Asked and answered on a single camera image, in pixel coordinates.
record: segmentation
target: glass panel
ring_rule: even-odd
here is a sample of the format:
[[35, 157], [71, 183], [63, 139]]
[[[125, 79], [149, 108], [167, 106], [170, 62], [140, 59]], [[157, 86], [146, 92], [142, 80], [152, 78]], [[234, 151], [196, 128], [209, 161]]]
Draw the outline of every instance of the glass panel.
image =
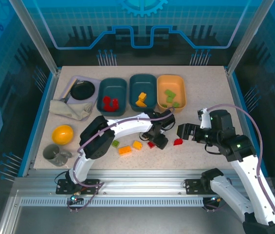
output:
[[49, 76], [40, 54], [7, 0], [0, 0], [0, 215], [21, 161]]
[[275, 178], [275, 1], [235, 72], [263, 136], [267, 171]]
[[261, 0], [24, 3], [58, 66], [227, 65]]

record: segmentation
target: blue enclosure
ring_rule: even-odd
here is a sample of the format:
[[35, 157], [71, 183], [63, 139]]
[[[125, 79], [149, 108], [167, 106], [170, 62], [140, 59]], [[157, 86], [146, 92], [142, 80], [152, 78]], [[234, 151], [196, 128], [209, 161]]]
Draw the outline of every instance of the blue enclosure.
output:
[[[239, 104], [262, 132], [262, 169], [275, 185], [275, 1], [266, 16], [257, 16], [264, 2], [0, 0], [0, 166], [4, 153], [20, 160], [28, 154], [32, 129], [57, 68], [228, 66]], [[264, 19], [249, 45], [244, 44], [242, 38], [249, 37], [247, 30], [256, 17]], [[53, 61], [46, 59], [48, 53]], [[258, 149], [252, 124], [247, 123]], [[3, 191], [12, 186], [8, 180], [13, 179], [0, 174], [0, 210], [7, 200]]]

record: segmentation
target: orange toy block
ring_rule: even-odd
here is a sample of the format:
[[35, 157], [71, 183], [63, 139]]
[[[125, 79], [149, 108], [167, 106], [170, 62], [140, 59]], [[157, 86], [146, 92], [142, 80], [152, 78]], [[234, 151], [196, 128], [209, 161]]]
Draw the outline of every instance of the orange toy block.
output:
[[139, 141], [134, 141], [133, 143], [133, 148], [136, 150], [141, 150], [142, 149], [142, 143], [140, 143]]
[[138, 99], [142, 102], [144, 102], [146, 100], [146, 97], [147, 97], [147, 94], [145, 93], [141, 93], [139, 96], [138, 96]]
[[128, 153], [131, 153], [132, 152], [132, 149], [131, 147], [129, 146], [126, 146], [126, 147], [122, 147], [119, 149], [119, 155], [125, 155], [125, 154], [128, 154]]
[[140, 100], [138, 100], [135, 104], [139, 107], [147, 107], [147, 105]]

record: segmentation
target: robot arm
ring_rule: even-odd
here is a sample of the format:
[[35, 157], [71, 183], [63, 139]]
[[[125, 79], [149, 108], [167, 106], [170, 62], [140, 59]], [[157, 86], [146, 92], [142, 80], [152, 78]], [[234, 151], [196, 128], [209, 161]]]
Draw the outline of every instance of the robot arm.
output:
[[[216, 146], [237, 172], [251, 202], [233, 188], [218, 169], [202, 174], [204, 189], [212, 190], [228, 203], [244, 222], [246, 233], [253, 233], [249, 230], [256, 230], [256, 233], [275, 233], [275, 214], [258, 183], [258, 158], [251, 141], [246, 136], [236, 135], [231, 116], [226, 110], [208, 113], [203, 109], [198, 111], [198, 116], [202, 121], [201, 126], [182, 124], [178, 127], [177, 135], [186, 140], [193, 136], [193, 141]], [[262, 172], [260, 175], [264, 188], [275, 205], [275, 197]]]
[[[114, 126], [94, 138], [93, 141], [81, 150], [82, 155], [80, 156], [75, 168], [70, 169], [66, 174], [68, 182], [70, 184], [77, 184], [75, 177], [78, 181], [85, 181], [95, 160], [102, 157], [109, 149], [111, 143], [120, 137], [133, 133], [143, 133], [143, 137], [148, 138], [148, 140], [154, 143], [158, 148], [164, 149], [168, 139], [162, 133], [162, 128], [166, 128], [175, 122], [173, 115], [165, 117], [170, 113], [170, 111], [165, 111], [162, 114], [154, 111], [148, 111], [125, 119], [105, 119], [103, 116], [98, 116], [81, 133], [80, 146], [82, 146], [98, 131], [101, 131], [111, 125]], [[136, 120], [125, 122], [126, 119], [132, 118], [135, 118]], [[159, 121], [151, 121], [151, 119], [156, 118], [163, 119]]]

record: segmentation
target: orange bowl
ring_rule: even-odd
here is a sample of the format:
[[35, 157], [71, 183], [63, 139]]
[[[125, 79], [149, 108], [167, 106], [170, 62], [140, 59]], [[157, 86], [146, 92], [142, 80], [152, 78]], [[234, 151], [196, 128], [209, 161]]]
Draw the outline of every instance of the orange bowl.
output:
[[178, 102], [180, 106], [175, 108], [175, 113], [181, 112], [186, 104], [186, 90], [185, 83], [182, 77], [176, 75], [162, 75], [157, 79], [157, 100], [158, 100], [158, 108], [161, 112], [164, 112], [167, 108], [172, 106], [172, 103], [167, 103], [165, 94], [166, 90], [171, 90], [176, 94], [173, 102]]

